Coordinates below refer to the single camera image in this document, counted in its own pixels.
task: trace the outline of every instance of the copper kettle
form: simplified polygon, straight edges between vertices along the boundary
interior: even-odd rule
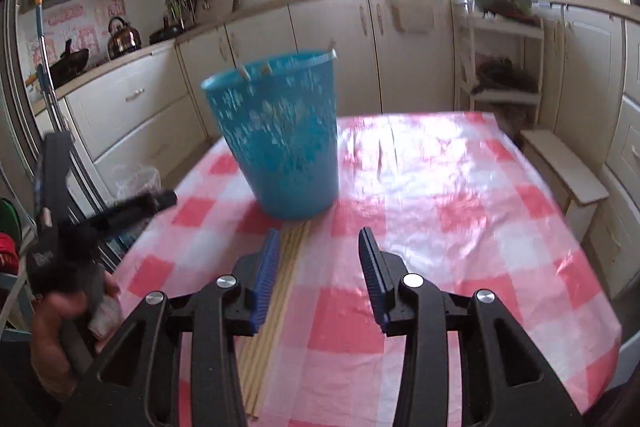
[[[120,23],[120,27],[114,32],[112,26],[116,21]],[[109,44],[107,44],[107,49],[111,60],[139,50],[142,47],[140,33],[137,29],[132,28],[122,17],[115,16],[109,21],[109,33],[111,38],[109,39]]]

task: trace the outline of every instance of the blue trash can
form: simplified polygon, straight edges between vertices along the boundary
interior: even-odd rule
[[[201,84],[220,131],[263,210],[308,219],[338,195],[335,52],[245,65]]]

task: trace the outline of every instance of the red and white checkered tablecloth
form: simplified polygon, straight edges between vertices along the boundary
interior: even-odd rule
[[[374,321],[358,259],[364,226],[442,290],[494,290],[580,411],[596,401],[616,366],[620,324],[545,184],[492,116],[341,119],[338,162],[340,197],[313,220],[301,252],[260,427],[391,425],[404,338],[386,339]],[[281,225],[261,212],[224,140],[177,194],[116,270],[126,314],[152,290],[200,290]],[[449,425],[458,426],[449,339]],[[189,358],[182,426],[191,425]]]

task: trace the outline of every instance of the human hand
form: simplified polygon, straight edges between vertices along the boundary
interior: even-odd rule
[[[104,274],[105,293],[117,299],[120,288],[113,276]],[[40,383],[56,399],[67,399],[78,380],[60,345],[62,322],[80,317],[87,309],[86,295],[82,292],[62,294],[53,292],[37,304],[31,322],[31,365]],[[100,340],[99,347],[105,340]]]

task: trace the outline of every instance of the silver screw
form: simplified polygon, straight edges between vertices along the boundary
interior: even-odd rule
[[[495,301],[495,294],[491,290],[480,290],[476,296],[478,296],[480,302],[484,302],[485,304]]]
[[[417,273],[408,273],[402,277],[402,282],[405,286],[409,286],[409,288],[419,288],[424,284],[424,279]]]
[[[151,292],[145,297],[146,303],[152,306],[161,303],[163,300],[164,295],[162,295],[162,292]]]
[[[235,286],[236,283],[238,283],[238,279],[233,275],[222,275],[216,280],[216,284],[220,288],[231,288],[231,286]]]

